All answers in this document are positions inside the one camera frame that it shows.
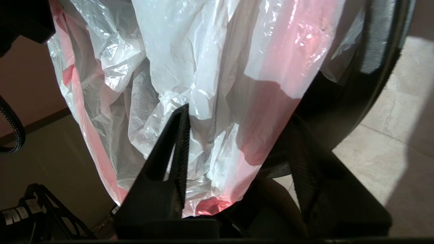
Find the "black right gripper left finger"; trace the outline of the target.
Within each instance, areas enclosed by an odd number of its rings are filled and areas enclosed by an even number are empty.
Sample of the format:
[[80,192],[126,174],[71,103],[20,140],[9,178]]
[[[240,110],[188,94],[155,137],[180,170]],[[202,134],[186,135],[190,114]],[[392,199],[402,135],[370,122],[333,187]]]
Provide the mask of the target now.
[[116,221],[180,219],[185,204],[189,162],[189,106],[177,108],[167,121],[135,179]]

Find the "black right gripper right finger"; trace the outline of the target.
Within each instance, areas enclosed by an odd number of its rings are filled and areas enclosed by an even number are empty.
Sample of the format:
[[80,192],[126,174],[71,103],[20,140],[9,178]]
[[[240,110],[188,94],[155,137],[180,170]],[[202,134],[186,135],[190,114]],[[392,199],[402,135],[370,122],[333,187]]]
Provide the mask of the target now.
[[387,236],[392,217],[298,116],[288,123],[297,200],[310,236]]

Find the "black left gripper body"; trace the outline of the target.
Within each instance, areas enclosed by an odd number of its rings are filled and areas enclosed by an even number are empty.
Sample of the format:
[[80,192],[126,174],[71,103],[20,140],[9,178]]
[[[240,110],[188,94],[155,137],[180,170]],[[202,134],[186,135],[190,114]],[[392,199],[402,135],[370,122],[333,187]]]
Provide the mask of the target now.
[[35,218],[26,206],[1,210],[0,238],[31,238]]

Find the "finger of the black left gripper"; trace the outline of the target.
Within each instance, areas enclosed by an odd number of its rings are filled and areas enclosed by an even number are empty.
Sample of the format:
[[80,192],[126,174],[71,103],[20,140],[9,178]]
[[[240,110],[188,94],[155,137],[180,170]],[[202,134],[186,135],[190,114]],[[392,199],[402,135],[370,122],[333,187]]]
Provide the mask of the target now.
[[48,232],[48,239],[54,240],[92,240],[94,233],[75,216],[43,184],[28,185],[25,200],[35,200],[42,210],[42,219]]

